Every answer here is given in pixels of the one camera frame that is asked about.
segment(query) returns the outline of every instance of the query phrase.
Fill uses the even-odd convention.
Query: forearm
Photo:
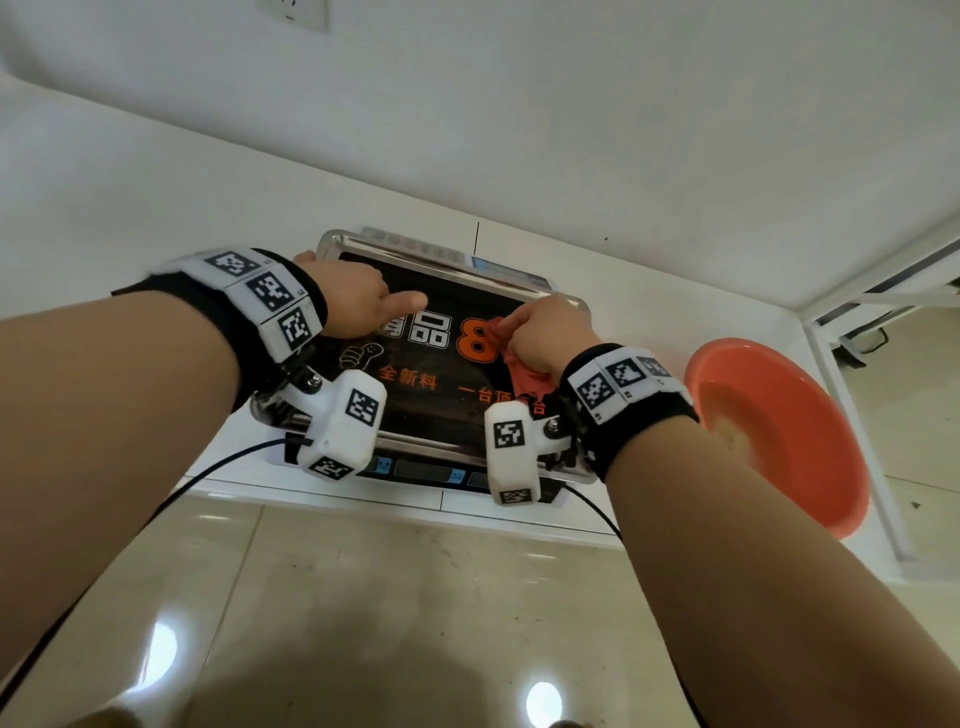
[[[710,725],[957,724],[957,670],[920,625],[692,420],[636,436],[607,484],[637,578]]]
[[[145,292],[0,322],[0,675],[136,534],[223,424],[233,352]]]

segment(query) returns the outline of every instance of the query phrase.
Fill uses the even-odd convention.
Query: finger
[[[409,316],[411,313],[423,311],[426,305],[426,294],[420,291],[392,293],[380,299],[380,322],[386,324],[388,321],[398,319],[401,316]]]
[[[317,259],[317,254],[313,251],[303,251],[302,253],[297,253],[294,255],[294,262],[297,265],[303,265],[303,263],[312,263]]]
[[[530,321],[530,317],[533,315],[534,305],[536,301],[528,301],[512,314],[503,319],[499,324],[496,325],[496,333],[498,336],[501,336],[504,339],[509,339],[514,335],[514,332]]]

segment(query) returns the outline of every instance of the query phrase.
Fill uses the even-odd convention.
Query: hand
[[[318,260],[317,254],[310,251],[295,255],[294,262],[310,274],[324,293],[327,316],[323,336],[366,336],[388,321],[426,308],[426,294],[392,294],[380,272],[366,263]]]
[[[549,372],[556,383],[578,353],[601,344],[589,316],[563,296],[525,303],[496,326],[509,338],[509,349],[538,372]]]

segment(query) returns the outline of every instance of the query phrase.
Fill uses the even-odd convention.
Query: wrist strap
[[[113,295],[150,290],[189,303],[227,339],[241,376],[234,412],[253,392],[277,387],[286,378],[284,363],[301,359],[298,352],[320,333],[327,316],[324,295],[306,271],[259,249],[176,258]]]
[[[614,457],[648,427],[671,417],[700,422],[686,388],[651,352],[619,344],[576,356],[561,377],[560,396],[601,480]]]

